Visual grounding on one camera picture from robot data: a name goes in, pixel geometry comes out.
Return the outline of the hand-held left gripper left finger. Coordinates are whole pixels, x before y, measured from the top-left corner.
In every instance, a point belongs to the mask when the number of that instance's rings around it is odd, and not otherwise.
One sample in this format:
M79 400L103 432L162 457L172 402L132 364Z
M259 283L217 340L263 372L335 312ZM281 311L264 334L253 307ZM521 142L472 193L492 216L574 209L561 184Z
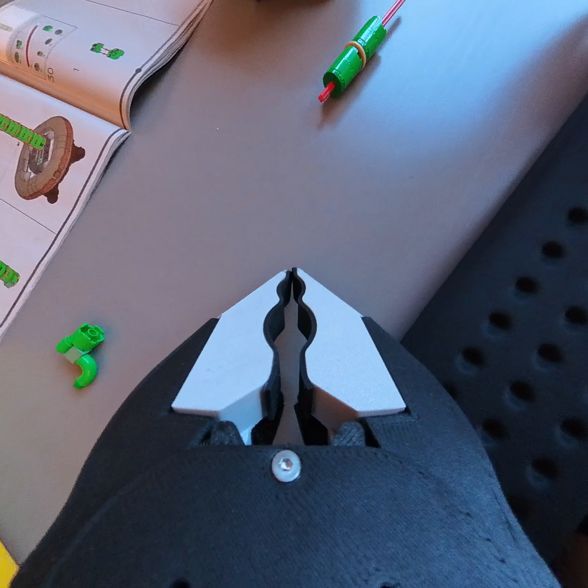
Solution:
M280 408L275 340L285 326L292 271L279 272L222 313L171 408L232 422L246 445Z

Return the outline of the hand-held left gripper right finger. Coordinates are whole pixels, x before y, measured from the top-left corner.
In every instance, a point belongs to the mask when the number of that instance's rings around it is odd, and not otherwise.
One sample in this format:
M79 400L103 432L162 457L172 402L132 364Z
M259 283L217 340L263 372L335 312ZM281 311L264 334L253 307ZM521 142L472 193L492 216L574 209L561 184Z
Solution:
M327 445L345 422L405 411L364 317L302 269L292 270L292 292L306 340L295 405L304 444Z

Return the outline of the green brick with curved pipe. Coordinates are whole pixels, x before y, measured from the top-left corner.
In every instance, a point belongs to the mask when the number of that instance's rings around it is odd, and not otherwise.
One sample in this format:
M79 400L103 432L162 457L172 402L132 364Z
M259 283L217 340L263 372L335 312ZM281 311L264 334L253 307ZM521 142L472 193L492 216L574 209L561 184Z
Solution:
M105 332L99 326L85 323L56 345L56 351L81 370L73 383L77 390L84 389L96 379L98 365L91 352L104 340Z

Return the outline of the green bamboo stalk model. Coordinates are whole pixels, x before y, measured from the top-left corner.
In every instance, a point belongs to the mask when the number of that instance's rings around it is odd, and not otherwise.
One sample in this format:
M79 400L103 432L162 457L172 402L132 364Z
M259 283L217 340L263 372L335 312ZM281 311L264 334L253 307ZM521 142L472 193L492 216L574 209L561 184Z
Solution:
M320 104L324 104L329 98L341 96L357 74L365 69L367 62L385 40L386 27L404 3L405 1L395 1L384 16L372 16L347 42L322 77L324 87L318 96Z

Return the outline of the grey desk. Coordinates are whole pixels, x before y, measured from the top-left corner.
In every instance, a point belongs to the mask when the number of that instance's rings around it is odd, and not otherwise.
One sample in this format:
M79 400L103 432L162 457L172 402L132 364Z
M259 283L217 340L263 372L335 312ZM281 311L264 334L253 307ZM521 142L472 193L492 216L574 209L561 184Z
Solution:
M387 1L214 1L1 342L1 540L22 563L136 385L302 268L400 339L587 93L587 1L406 1L340 99L327 67ZM105 340L96 379L55 349Z

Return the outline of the clear sheet with yellow square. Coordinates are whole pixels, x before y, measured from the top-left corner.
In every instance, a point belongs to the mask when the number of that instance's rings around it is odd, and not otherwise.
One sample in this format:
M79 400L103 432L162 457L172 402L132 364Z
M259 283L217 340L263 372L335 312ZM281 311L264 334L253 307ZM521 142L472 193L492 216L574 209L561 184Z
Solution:
M11 582L19 571L18 563L13 559L8 549L0 542L1 551L1 587L10 587Z

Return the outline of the open instruction booklet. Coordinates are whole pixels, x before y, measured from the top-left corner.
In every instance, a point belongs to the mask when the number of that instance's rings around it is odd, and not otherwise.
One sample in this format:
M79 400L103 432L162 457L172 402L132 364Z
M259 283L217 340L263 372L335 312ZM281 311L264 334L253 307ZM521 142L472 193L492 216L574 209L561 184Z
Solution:
M211 3L1 3L1 336Z

